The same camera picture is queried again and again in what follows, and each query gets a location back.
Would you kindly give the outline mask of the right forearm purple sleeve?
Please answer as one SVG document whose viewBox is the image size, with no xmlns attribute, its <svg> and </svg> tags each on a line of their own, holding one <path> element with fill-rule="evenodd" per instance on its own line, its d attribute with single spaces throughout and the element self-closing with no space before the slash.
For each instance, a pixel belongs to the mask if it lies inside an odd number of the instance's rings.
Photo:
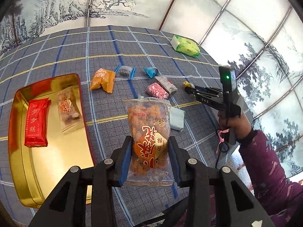
<svg viewBox="0 0 303 227">
<path fill-rule="evenodd" d="M 256 199 L 275 226 L 299 226 L 302 220 L 302 185 L 290 181 L 260 130 L 239 139 L 239 152 L 250 176 Z"/>
</svg>

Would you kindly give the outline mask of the right hand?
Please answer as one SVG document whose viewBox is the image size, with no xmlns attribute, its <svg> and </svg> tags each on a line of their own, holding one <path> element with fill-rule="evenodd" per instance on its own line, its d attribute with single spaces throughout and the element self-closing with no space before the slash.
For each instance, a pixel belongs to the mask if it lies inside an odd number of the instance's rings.
<svg viewBox="0 0 303 227">
<path fill-rule="evenodd" d="M 227 127 L 234 129 L 237 139 L 245 138 L 252 129 L 252 126 L 244 112 L 241 114 L 241 116 L 236 116 L 233 118 L 227 118 L 223 111 L 219 111 L 217 115 L 219 117 L 218 120 L 220 129 L 225 130 Z"/>
</svg>

